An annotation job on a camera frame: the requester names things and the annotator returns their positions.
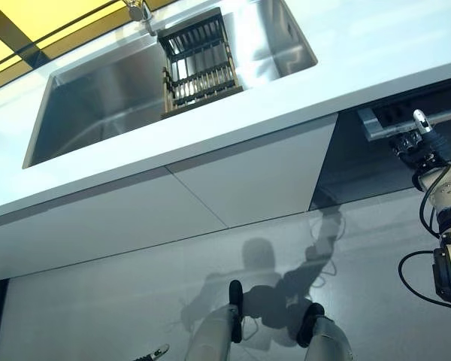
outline faucet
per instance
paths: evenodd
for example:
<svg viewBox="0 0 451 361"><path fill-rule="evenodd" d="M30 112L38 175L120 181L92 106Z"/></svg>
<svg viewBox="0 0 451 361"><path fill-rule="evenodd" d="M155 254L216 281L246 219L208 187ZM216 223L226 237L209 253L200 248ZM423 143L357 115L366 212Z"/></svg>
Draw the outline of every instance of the faucet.
<svg viewBox="0 0 451 361"><path fill-rule="evenodd" d="M123 0L129 8L129 16L134 21L144 21L145 28L150 35L156 36L157 33L152 30L150 19L152 19L152 11L150 11L144 0Z"/></svg>

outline black cable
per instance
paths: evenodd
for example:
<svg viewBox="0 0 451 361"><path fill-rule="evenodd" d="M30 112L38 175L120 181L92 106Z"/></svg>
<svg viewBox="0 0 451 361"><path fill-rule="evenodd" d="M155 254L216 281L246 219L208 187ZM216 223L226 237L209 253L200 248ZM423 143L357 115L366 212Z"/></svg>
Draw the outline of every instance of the black cable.
<svg viewBox="0 0 451 361"><path fill-rule="evenodd" d="M424 219L424 207L426 206L426 201L431 195L431 192L434 190L434 188L437 186L440 180L443 179L444 175L449 171L450 168L451 164L448 163L448 165L444 168L441 174L439 174L439 177L437 177L436 180L433 182L433 184L428 188L428 190L426 190L424 197L422 197L421 206L419 207L419 220L421 221L421 224L424 226L424 228L428 230L429 233L431 233L436 238L439 238L439 233L436 233L431 228L429 228L428 224L426 223Z"/></svg>
<svg viewBox="0 0 451 361"><path fill-rule="evenodd" d="M445 302L441 302L441 301L436 301L435 299L430 299L429 297L426 297L424 295L422 295L421 293L417 292L414 288L412 288L408 282L406 282L406 280L404 279L403 276L403 264L404 262L406 262L409 258L413 257L413 256L417 256L418 254L432 254L433 251L432 250L418 250L416 252L412 252L407 254L406 256L404 256L402 258L402 260L399 262L398 265L398 273L399 273L399 278L401 279L403 285L405 285L405 287L411 291L414 295L418 296L420 299L423 299L427 302L430 303L434 303L435 305L439 305L439 306L444 306L444 307L448 307L451 308L451 304L450 303L445 303Z"/></svg>
<svg viewBox="0 0 451 361"><path fill-rule="evenodd" d="M433 230L433 219L434 219L434 207L431 209L431 216L429 216L429 228Z"/></svg>

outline robot leg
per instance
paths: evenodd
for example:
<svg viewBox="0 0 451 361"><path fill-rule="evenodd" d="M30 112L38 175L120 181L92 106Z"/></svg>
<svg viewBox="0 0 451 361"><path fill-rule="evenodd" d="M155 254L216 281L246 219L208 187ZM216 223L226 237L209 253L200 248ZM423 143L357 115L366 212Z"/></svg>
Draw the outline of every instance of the robot leg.
<svg viewBox="0 0 451 361"><path fill-rule="evenodd" d="M324 308L318 303L307 309L297 341L300 346L308 347L305 361L353 360L346 335L324 316Z"/></svg>

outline sink basin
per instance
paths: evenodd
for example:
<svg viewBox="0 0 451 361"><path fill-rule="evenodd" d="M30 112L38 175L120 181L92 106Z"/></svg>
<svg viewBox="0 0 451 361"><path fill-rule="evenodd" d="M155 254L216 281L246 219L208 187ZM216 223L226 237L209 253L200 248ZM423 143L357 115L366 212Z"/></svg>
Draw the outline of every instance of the sink basin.
<svg viewBox="0 0 451 361"><path fill-rule="evenodd" d="M244 91L317 63L282 0L237 3L214 6ZM50 75L23 167L160 121L165 62L156 38L145 35Z"/></svg>

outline gray floor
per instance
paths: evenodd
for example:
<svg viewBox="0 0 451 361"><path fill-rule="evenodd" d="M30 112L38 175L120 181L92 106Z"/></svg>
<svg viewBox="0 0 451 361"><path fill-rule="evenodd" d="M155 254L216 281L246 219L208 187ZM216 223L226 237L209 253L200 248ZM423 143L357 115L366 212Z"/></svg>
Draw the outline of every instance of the gray floor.
<svg viewBox="0 0 451 361"><path fill-rule="evenodd" d="M11 280L0 360L131 360L161 344L181 360L191 332L242 281L243 343L231 360L302 360L291 339L308 299L340 325L357 360L451 360L451 310L401 284L396 267L436 242L406 190ZM433 295L431 257L405 267Z"/></svg>

